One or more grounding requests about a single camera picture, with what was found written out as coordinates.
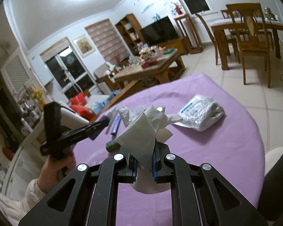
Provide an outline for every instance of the round table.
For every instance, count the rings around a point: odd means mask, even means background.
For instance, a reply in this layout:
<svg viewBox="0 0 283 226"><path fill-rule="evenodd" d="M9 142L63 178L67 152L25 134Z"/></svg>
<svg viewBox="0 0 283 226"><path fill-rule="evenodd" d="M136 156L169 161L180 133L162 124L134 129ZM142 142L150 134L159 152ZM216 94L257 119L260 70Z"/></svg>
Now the round table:
<svg viewBox="0 0 283 226"><path fill-rule="evenodd" d="M264 180L264 146L258 126L248 111L208 76L196 74L172 83L139 92L117 106L135 110L166 106L165 114L174 114L195 95L213 97L225 110L225 117L203 132L169 125L173 136L166 142L170 151L187 163L210 163L248 201L257 206ZM124 130L121 123L118 134ZM111 135L102 131L96 140L79 142L74 148L77 164L100 164L109 156L106 143ZM119 226L171 226L171 191L142 194L130 184L118 187L117 218Z"/></svg>

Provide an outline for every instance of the bookshelf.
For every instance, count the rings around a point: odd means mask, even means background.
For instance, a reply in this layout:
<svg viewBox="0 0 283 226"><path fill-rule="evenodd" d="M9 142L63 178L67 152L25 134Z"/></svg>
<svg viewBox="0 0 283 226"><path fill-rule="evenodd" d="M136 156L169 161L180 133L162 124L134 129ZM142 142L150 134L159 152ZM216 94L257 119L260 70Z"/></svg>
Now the bookshelf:
<svg viewBox="0 0 283 226"><path fill-rule="evenodd" d="M142 27L135 18L134 14L127 14L117 24L115 24L115 26L124 39L125 43L129 47L131 53L137 54L138 43L145 43L145 40L139 32Z"/></svg>

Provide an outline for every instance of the red pillow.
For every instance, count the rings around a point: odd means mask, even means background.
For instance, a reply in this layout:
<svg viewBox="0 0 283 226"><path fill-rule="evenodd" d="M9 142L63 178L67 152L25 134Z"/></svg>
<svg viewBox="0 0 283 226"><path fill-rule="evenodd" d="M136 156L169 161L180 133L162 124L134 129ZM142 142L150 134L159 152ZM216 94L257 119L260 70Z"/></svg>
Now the red pillow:
<svg viewBox="0 0 283 226"><path fill-rule="evenodd" d="M71 98L70 102L73 105L80 105L80 106L84 106L85 104L87 104L87 100L85 99L84 94L82 92Z"/></svg>
<svg viewBox="0 0 283 226"><path fill-rule="evenodd" d="M89 109L84 106L71 105L70 108L89 121L95 116L95 113L93 112L92 109Z"/></svg>

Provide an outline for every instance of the white plastic bag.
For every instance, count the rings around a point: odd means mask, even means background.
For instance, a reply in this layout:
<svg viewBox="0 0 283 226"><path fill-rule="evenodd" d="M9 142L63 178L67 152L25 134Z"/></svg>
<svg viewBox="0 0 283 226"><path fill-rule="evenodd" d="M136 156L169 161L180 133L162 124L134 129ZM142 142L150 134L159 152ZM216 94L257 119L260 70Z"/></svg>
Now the white plastic bag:
<svg viewBox="0 0 283 226"><path fill-rule="evenodd" d="M182 122L175 125L202 132L218 121L224 110L213 98L196 94L179 112Z"/></svg>

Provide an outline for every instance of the triangular cutout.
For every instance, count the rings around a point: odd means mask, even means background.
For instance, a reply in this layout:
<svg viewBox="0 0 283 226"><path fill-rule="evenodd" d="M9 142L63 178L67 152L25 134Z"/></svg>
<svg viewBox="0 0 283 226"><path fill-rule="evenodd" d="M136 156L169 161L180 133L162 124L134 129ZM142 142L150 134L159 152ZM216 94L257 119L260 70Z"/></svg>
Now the triangular cutout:
<svg viewBox="0 0 283 226"><path fill-rule="evenodd" d="M63 212L66 208L68 199L75 185L75 179L70 179L58 193L48 202L48 206L57 211Z"/></svg>
<svg viewBox="0 0 283 226"><path fill-rule="evenodd" d="M214 179L214 184L224 210L230 210L240 204L238 199L223 185L222 182L218 179Z"/></svg>

